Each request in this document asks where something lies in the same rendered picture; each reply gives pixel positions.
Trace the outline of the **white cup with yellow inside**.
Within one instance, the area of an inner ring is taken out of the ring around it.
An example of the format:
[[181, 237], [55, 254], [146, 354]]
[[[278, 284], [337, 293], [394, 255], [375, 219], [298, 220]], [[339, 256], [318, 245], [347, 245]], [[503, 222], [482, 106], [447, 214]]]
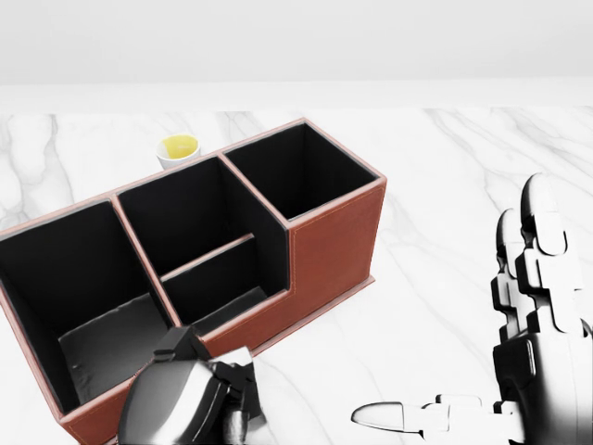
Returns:
[[190, 134], [173, 134], [162, 139], [156, 148], [156, 155], [161, 166], [167, 170], [187, 160], [200, 156], [200, 144]]

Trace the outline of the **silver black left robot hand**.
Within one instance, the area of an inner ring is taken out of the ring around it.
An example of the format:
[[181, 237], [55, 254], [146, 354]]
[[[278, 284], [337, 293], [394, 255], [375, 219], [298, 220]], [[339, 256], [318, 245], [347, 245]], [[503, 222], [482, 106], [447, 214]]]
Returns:
[[247, 347], [213, 357], [191, 326], [173, 327], [133, 380], [119, 445], [245, 445], [261, 415]]

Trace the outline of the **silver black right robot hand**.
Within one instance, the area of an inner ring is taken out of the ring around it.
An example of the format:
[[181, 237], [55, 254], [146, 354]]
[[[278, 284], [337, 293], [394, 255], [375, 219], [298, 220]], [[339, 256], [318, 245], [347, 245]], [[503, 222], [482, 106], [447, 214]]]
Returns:
[[593, 328], [575, 307], [576, 244], [545, 175], [532, 175], [521, 207], [501, 214], [496, 246], [492, 299], [506, 317], [493, 350], [499, 400], [381, 401], [357, 408], [354, 423], [423, 445], [593, 445]]

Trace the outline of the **red-brown desk caddy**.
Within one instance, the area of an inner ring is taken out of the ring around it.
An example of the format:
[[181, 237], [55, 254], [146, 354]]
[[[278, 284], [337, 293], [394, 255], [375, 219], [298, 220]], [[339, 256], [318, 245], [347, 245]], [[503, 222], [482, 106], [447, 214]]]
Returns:
[[259, 350], [366, 286], [385, 188], [299, 120], [0, 232], [0, 306], [57, 422], [113, 440], [174, 326]]

